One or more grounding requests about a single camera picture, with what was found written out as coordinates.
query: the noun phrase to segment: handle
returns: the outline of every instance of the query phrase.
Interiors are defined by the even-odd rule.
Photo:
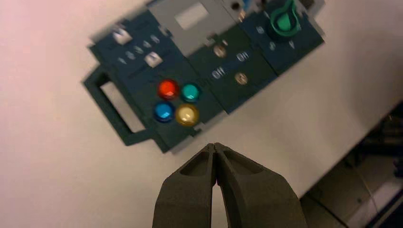
[[[126,146],[152,139],[153,134],[149,129],[143,129],[138,132],[130,130],[129,126],[101,89],[101,86],[109,81],[110,79],[103,68],[98,66],[84,81],[84,85]]]

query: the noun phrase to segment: blank label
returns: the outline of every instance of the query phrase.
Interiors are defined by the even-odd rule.
[[[208,16],[206,8],[200,3],[190,6],[185,11],[175,16],[176,21],[182,27],[183,30],[188,30],[199,21]]]

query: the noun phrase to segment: table surface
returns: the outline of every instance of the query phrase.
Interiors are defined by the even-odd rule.
[[[328,0],[326,43],[234,113],[175,153],[126,147],[81,81],[89,37],[141,5],[0,1],[1,227],[151,227],[163,180],[208,142],[302,196],[403,97],[401,1]],[[212,227],[225,224],[215,186]]]

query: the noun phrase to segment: control panel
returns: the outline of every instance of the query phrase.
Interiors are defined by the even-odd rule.
[[[126,145],[163,152],[231,113],[323,43],[294,0],[154,0],[90,47],[85,86]],[[100,89],[111,81],[145,129],[132,132]]]

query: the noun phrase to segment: red indicator light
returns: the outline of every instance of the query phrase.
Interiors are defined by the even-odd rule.
[[[179,86],[172,79],[165,79],[158,85],[158,95],[165,100],[172,100],[179,94]]]

